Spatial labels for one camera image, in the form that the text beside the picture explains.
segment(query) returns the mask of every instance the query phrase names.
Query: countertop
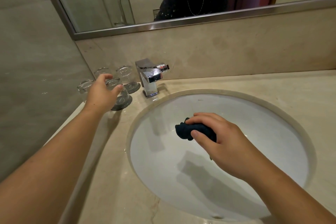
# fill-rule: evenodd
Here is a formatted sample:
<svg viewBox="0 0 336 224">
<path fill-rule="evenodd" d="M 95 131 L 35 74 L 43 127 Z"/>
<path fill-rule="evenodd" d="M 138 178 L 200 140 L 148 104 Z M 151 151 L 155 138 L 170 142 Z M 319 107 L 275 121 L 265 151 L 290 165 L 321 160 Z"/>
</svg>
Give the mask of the countertop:
<svg viewBox="0 0 336 224">
<path fill-rule="evenodd" d="M 138 90 L 132 94 L 133 102 L 129 107 L 104 115 L 61 222 L 225 223 L 193 216 L 160 200 L 134 173 L 126 152 L 135 121 L 156 105 L 156 101 L 183 95 L 184 90 L 197 93 L 200 89 L 203 93 L 231 90 L 248 94 L 271 103 L 297 121 L 310 137 L 317 160 L 315 172 L 305 189 L 336 214 L 336 70 L 162 80 L 157 86 L 160 93 L 156 97 L 146 99 Z M 273 223 L 273 219 L 244 223 Z"/>
</svg>

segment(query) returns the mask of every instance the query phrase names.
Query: necklace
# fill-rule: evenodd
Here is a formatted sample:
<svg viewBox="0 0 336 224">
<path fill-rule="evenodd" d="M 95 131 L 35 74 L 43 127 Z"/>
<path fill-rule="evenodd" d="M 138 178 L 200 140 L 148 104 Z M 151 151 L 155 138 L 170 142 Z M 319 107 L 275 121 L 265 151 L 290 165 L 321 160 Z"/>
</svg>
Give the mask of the necklace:
<svg viewBox="0 0 336 224">
<path fill-rule="evenodd" d="M 203 8 L 203 4 L 204 4 L 204 0 L 203 0 L 202 7 L 201 7 L 200 11 L 198 12 L 198 14 L 194 14 L 194 13 L 191 11 L 191 9 L 190 9 L 190 5 L 189 5 L 189 1 L 188 1 L 188 0 L 187 0 L 187 3 L 188 3 L 189 11 L 191 12 L 191 14 L 194 15 L 194 16 L 196 16 L 196 15 L 199 15 L 199 14 L 201 13 L 202 8 Z"/>
</svg>

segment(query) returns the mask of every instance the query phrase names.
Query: backsplash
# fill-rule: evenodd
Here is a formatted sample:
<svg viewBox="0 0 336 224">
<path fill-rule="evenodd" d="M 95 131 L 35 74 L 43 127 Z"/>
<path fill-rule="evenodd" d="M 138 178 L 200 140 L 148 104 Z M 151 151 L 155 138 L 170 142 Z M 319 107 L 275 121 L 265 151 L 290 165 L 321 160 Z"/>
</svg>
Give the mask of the backsplash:
<svg viewBox="0 0 336 224">
<path fill-rule="evenodd" d="M 164 79 L 336 69 L 336 8 L 77 41 L 90 69 L 140 59 L 170 65 Z"/>
</svg>

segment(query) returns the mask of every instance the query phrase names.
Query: metal mirror frame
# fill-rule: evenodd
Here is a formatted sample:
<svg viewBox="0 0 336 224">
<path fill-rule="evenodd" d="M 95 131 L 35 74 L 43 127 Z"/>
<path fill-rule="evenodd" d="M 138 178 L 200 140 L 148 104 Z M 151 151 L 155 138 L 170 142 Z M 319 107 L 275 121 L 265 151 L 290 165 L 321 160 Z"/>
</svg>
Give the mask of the metal mirror frame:
<svg viewBox="0 0 336 224">
<path fill-rule="evenodd" d="M 336 0 L 304 0 L 296 1 L 290 3 L 282 3 L 277 5 L 268 5 L 258 8 L 245 9 L 245 10 L 234 10 L 224 13 L 208 14 L 208 15 L 199 15 L 193 17 L 185 17 L 180 19 L 157 21 L 157 22 L 148 22 L 143 24 L 135 24 L 131 26 L 123 26 L 116 28 L 107 28 L 94 31 L 86 32 L 76 32 L 61 1 L 60 0 L 51 0 L 53 6 L 55 7 L 59 17 L 61 18 L 65 28 L 67 29 L 70 37 L 74 40 L 84 40 L 92 39 L 99 37 L 106 37 L 112 35 L 121 35 L 127 33 L 135 33 L 141 31 L 148 31 L 154 29 L 163 29 L 171 27 L 180 27 L 208 22 L 217 22 L 225 20 L 234 20 L 241 18 L 257 17 L 264 15 L 272 14 L 283 14 L 283 13 L 292 13 L 299 11 L 308 11 L 308 10 L 317 10 L 336 7 Z"/>
</svg>

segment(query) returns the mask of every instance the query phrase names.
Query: sink rim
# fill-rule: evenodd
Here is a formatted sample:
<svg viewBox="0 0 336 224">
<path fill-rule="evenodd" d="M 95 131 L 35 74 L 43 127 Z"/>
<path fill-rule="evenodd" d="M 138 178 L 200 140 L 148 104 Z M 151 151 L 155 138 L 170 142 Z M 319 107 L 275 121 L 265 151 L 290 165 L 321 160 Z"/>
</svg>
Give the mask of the sink rim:
<svg viewBox="0 0 336 224">
<path fill-rule="evenodd" d="M 138 125 L 141 122 L 141 119 L 144 115 L 146 115 L 149 111 L 151 111 L 152 109 L 154 109 L 155 107 L 159 106 L 160 104 L 180 97 L 180 96 L 186 96 L 186 95 L 196 95 L 196 94 L 215 94 L 215 95 L 225 95 L 225 96 L 232 96 L 232 97 L 237 97 L 240 99 L 244 99 L 250 102 L 253 102 L 257 105 L 260 105 L 262 107 L 267 108 L 268 110 L 274 112 L 276 115 L 278 115 L 279 117 L 281 117 L 284 121 L 286 121 L 289 125 L 291 125 L 300 135 L 300 142 L 302 143 L 304 150 L 306 151 L 306 154 L 308 156 L 308 167 L 309 167 L 309 174 L 307 177 L 307 180 L 303 186 L 303 188 L 305 190 L 307 190 L 307 188 L 309 188 L 313 177 L 316 173 L 316 167 L 317 167 L 317 156 L 316 156 L 316 150 L 315 147 L 313 145 L 313 142 L 311 140 L 311 138 L 309 137 L 308 133 L 305 131 L 305 129 L 302 127 L 302 125 L 296 121 L 292 116 L 290 116 L 288 113 L 286 113 L 285 111 L 283 111 L 281 108 L 277 107 L 276 105 L 254 97 L 252 95 L 246 94 L 246 93 L 242 93 L 242 92 L 238 92 L 238 91 L 232 91 L 232 90 L 220 90 L 220 89 L 192 89 L 192 90 L 182 90 L 182 91 L 178 91 L 175 93 L 171 93 L 168 94 L 160 99 L 157 99 L 155 101 L 153 101 L 151 104 L 149 104 L 148 106 L 146 106 L 143 110 L 141 110 L 141 112 L 139 112 L 139 114 L 135 117 L 135 119 L 133 120 L 132 124 L 130 125 L 128 132 L 127 132 L 127 137 L 126 137 L 126 148 L 125 148 L 125 152 L 127 153 L 127 159 L 128 162 L 131 166 L 132 171 L 134 172 L 134 174 L 137 176 L 137 178 L 141 181 L 141 183 L 151 192 L 153 193 L 144 183 L 143 181 L 140 179 L 140 177 L 137 175 L 132 161 L 131 161 L 131 155 L 130 155 L 130 147 L 131 147 L 131 143 L 132 143 L 132 138 L 134 136 L 134 133 L 138 127 Z M 176 208 L 174 205 L 169 204 L 170 206 L 174 207 L 175 209 L 182 211 L 178 208 Z"/>
</svg>

